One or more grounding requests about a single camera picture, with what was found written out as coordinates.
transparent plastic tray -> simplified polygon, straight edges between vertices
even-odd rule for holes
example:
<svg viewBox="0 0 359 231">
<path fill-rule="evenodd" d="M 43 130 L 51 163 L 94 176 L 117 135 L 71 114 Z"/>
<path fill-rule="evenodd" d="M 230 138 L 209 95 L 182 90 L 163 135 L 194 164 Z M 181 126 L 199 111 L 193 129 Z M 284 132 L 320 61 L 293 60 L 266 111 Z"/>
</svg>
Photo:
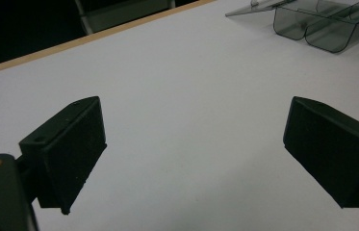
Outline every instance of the transparent plastic tray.
<svg viewBox="0 0 359 231">
<path fill-rule="evenodd" d="M 266 2 L 227 15 L 275 9 L 274 31 L 289 39 L 303 39 L 315 47 L 337 53 L 359 41 L 359 1 L 294 0 Z"/>
</svg>

white tabletop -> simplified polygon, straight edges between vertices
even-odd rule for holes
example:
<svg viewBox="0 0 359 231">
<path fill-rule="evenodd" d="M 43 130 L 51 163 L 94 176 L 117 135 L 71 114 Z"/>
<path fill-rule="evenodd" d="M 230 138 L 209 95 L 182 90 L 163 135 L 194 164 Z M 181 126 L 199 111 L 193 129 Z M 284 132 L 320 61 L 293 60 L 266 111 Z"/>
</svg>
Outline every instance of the white tabletop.
<svg viewBox="0 0 359 231">
<path fill-rule="evenodd" d="M 65 217 L 40 230 L 359 230 L 284 148 L 293 96 L 359 120 L 359 43 L 334 55 L 279 37 L 247 0 L 174 14 L 0 71 L 0 153 L 98 95 L 107 135 Z"/>
</svg>

dark floor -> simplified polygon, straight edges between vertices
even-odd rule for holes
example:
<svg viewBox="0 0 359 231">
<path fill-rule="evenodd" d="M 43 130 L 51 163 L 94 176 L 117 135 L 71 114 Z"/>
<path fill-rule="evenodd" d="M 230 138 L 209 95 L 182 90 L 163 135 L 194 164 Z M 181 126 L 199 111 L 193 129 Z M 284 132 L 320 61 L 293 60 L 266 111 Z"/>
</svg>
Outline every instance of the dark floor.
<svg viewBox="0 0 359 231">
<path fill-rule="evenodd" d="M 98 8 L 110 1 L 95 2 Z M 196 0 L 176 0 L 182 6 Z M 0 63 L 85 35 L 74 1 L 0 0 Z"/>
</svg>

table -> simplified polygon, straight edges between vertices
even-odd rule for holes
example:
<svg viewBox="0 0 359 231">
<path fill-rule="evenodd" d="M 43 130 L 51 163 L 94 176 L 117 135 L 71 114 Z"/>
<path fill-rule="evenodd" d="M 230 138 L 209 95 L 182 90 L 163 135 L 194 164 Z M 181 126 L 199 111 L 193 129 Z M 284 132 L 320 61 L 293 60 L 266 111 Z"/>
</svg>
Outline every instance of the table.
<svg viewBox="0 0 359 231">
<path fill-rule="evenodd" d="M 108 148 L 71 214 L 40 230 L 359 230 L 284 149 L 293 96 L 359 120 L 359 43 L 334 55 L 277 36 L 245 0 L 176 13 L 0 71 L 0 153 L 98 95 Z"/>
</svg>

gray translucent plastic holder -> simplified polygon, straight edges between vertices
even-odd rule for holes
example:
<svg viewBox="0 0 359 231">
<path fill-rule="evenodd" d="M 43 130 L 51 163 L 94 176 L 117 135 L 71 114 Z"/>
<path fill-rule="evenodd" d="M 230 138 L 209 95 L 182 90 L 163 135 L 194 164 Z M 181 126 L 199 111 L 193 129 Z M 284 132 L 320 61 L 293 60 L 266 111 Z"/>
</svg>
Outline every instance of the gray translucent plastic holder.
<svg viewBox="0 0 359 231">
<path fill-rule="evenodd" d="M 226 16 L 275 9 L 273 28 L 289 39 L 303 39 L 315 47 L 337 53 L 359 42 L 359 1 L 252 0 L 250 6 Z"/>
</svg>

